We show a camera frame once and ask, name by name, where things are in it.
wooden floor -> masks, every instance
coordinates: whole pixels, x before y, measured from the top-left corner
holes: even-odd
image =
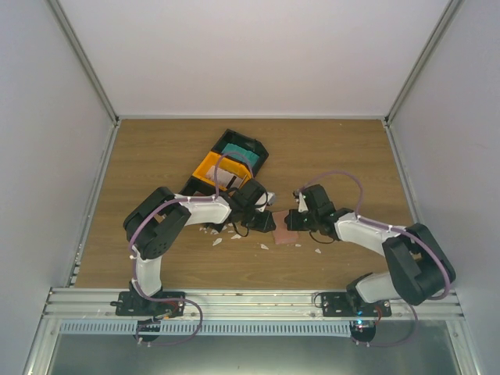
[[[364,216],[411,223],[386,134],[375,120],[124,120],[84,250],[80,288],[126,288],[131,263],[122,223],[158,186],[179,191],[227,128],[260,140],[270,156],[257,175],[277,193],[272,211],[296,207],[292,191],[327,170],[354,173],[365,188]],[[320,182],[337,208],[354,208],[347,177]],[[354,244],[320,245],[300,233],[300,247],[275,245],[271,233],[231,240],[225,230],[184,228],[163,257],[165,288],[345,288],[386,269],[374,252]],[[223,241],[212,246],[216,238]],[[269,249],[262,249],[264,244]]]

white wall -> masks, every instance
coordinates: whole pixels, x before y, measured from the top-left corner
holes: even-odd
[[[393,124],[486,374],[500,321],[500,2],[466,1]]]
[[[45,2],[0,4],[0,367],[14,374],[65,282],[111,122]]]
[[[121,116],[383,116],[447,0],[62,0]]]

orange container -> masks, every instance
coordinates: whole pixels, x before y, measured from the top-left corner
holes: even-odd
[[[198,168],[193,172],[193,177],[198,178],[199,180],[205,181],[207,184],[211,184],[212,186],[215,186],[215,183],[212,180],[209,180],[206,178],[206,174],[209,172],[210,167],[215,166],[217,164],[217,161],[219,160],[220,155],[216,154],[215,152],[209,152],[209,154],[203,159],[203,161],[200,163]],[[229,173],[235,174],[239,178],[243,180],[241,183],[241,186],[246,184],[250,178],[252,178],[252,175],[248,171],[248,168],[240,163],[240,162],[235,162],[234,160],[224,158],[221,160],[219,164],[219,170],[226,170]],[[224,186],[219,185],[220,190],[226,190]]]

black mounting bracket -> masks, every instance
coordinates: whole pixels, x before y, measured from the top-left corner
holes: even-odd
[[[152,298],[186,298],[182,291],[158,291]],[[142,298],[129,283],[129,291],[122,291],[118,295],[118,301],[110,303],[116,307],[117,316],[168,316],[175,318],[183,316],[184,303],[182,302],[152,302]]]
[[[319,297],[321,297],[323,316],[327,317],[358,316],[360,319],[363,317],[376,318],[379,312],[375,306],[380,309],[382,317],[392,315],[391,303],[388,300],[365,304],[355,309],[346,291],[328,291],[320,293]]]

teal object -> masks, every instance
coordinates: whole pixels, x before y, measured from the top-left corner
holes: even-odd
[[[225,154],[230,151],[236,151],[242,154],[245,158],[248,159],[250,164],[252,164],[252,167],[257,163],[259,160],[259,156],[255,154],[254,152],[251,152],[249,150],[245,150],[244,148],[234,145],[232,143],[228,143],[226,147],[224,147],[224,150],[222,150],[222,153]],[[231,158],[239,160],[240,162],[245,162],[239,155],[230,155]]]

